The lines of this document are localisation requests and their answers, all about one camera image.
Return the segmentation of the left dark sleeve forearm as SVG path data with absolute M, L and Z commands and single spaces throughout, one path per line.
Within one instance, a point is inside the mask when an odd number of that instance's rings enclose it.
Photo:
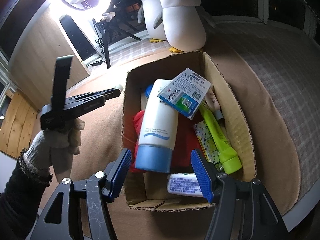
M 26 239 L 31 232 L 45 189 L 52 174 L 36 174 L 24 160 L 24 148 L 1 193 L 1 239 Z

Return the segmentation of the left gloved hand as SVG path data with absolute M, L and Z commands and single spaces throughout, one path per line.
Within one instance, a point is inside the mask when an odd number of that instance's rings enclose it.
M 23 161 L 33 174 L 46 177 L 53 167 L 58 182 L 69 178 L 73 157 L 80 153 L 81 131 L 85 122 L 79 118 L 68 121 L 64 128 L 57 131 L 45 129 L 34 138 Z

